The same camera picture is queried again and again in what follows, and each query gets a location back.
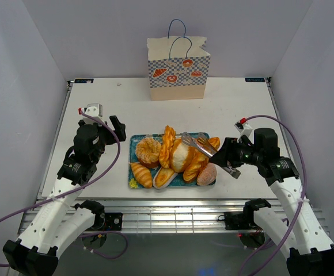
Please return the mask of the long braided bread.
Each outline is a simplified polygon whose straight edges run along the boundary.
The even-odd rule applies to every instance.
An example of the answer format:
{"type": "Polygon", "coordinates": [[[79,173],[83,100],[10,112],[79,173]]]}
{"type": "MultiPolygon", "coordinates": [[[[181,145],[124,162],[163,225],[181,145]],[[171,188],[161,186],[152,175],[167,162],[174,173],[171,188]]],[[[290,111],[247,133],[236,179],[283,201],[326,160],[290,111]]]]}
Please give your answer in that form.
{"type": "Polygon", "coordinates": [[[209,163],[209,158],[203,155],[198,150],[195,150],[195,155],[192,159],[191,164],[183,172],[183,180],[186,183],[191,183],[196,181],[199,173],[202,169],[209,163]]]}

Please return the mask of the metal tongs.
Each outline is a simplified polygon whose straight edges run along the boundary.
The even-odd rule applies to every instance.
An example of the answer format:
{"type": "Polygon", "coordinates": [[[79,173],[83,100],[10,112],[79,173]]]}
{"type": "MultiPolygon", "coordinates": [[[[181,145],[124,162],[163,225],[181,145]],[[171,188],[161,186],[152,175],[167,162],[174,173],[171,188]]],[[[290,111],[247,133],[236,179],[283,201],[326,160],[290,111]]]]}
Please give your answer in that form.
{"type": "MultiPolygon", "coordinates": [[[[213,157],[218,152],[218,150],[208,142],[208,138],[203,133],[198,133],[197,138],[194,138],[189,133],[183,132],[181,140],[184,144],[194,147],[208,158],[213,157]]],[[[241,172],[236,168],[232,168],[230,163],[227,163],[222,169],[235,179],[238,179],[241,175],[241,172]]]]}

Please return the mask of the white powdered oval bread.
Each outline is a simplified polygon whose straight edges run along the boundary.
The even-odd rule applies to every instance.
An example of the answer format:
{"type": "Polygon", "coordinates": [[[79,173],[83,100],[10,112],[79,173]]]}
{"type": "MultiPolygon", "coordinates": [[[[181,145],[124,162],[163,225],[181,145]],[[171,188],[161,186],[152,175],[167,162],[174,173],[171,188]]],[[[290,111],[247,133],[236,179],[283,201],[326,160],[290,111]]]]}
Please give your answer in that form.
{"type": "Polygon", "coordinates": [[[194,147],[184,144],[181,139],[176,140],[170,151],[171,169],[176,173],[183,173],[191,164],[194,155],[194,147]]]}

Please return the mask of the twisted bread stick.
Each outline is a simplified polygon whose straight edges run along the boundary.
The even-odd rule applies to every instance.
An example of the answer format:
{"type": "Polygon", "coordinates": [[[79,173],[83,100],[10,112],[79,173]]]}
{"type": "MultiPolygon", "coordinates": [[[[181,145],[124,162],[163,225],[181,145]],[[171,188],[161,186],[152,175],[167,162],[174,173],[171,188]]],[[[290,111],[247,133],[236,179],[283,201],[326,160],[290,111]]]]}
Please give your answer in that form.
{"type": "Polygon", "coordinates": [[[170,167],[170,151],[174,145],[175,139],[176,131],[171,126],[167,125],[162,136],[162,146],[158,157],[158,161],[163,168],[170,167]]]}

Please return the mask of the checkered paper bag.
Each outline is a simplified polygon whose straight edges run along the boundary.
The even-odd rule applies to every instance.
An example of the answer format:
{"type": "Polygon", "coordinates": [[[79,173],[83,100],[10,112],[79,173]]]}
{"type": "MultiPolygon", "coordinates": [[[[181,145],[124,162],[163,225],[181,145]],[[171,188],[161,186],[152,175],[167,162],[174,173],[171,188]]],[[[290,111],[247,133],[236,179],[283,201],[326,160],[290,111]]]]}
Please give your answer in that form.
{"type": "Polygon", "coordinates": [[[202,99],[211,55],[206,37],[168,35],[147,39],[150,96],[153,101],[202,99]]]}

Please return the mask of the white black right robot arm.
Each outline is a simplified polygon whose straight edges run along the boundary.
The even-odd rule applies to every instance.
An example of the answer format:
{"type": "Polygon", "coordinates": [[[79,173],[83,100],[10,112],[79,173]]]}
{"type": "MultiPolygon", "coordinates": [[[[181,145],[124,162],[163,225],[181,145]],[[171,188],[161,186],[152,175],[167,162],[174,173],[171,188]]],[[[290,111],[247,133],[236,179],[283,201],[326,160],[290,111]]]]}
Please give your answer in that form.
{"type": "Polygon", "coordinates": [[[226,212],[226,229],[263,229],[280,246],[290,275],[334,275],[334,242],[302,196],[305,186],[291,159],[280,155],[273,129],[256,129],[253,142],[245,135],[225,138],[220,150],[210,156],[210,162],[234,177],[238,177],[237,167],[243,164],[257,167],[289,220],[286,225],[267,200],[258,198],[246,202],[242,212],[226,212]]]}

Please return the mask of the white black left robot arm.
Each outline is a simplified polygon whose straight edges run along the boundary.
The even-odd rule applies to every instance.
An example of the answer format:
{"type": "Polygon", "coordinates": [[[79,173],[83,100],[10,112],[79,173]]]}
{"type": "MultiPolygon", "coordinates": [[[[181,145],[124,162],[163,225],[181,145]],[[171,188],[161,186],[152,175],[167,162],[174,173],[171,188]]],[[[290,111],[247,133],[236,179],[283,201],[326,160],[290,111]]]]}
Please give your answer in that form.
{"type": "Polygon", "coordinates": [[[67,247],[86,230],[102,230],[104,207],[97,201],[75,200],[97,170],[108,145],[126,140],[126,126],[110,116],[113,128],[84,115],[57,173],[51,194],[17,240],[8,240],[3,253],[9,266],[24,275],[53,275],[67,247]]]}

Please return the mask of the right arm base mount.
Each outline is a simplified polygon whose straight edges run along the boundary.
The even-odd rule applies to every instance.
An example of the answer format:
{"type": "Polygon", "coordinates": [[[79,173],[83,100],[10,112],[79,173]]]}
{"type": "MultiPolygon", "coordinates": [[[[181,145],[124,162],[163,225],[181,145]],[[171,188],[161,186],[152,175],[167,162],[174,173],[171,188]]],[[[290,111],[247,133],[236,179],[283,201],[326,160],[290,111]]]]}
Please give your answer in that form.
{"type": "Polygon", "coordinates": [[[251,230],[253,229],[243,212],[224,212],[217,221],[225,224],[225,230],[251,230]]]}

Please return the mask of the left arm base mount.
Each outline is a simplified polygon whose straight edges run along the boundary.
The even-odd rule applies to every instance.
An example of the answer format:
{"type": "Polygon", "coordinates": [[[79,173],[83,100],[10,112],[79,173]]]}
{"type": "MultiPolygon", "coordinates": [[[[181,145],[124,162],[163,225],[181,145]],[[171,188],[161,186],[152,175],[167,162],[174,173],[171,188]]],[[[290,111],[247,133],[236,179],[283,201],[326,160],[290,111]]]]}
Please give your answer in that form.
{"type": "Polygon", "coordinates": [[[123,225],[123,213],[104,213],[104,223],[102,230],[121,231],[123,225]]]}

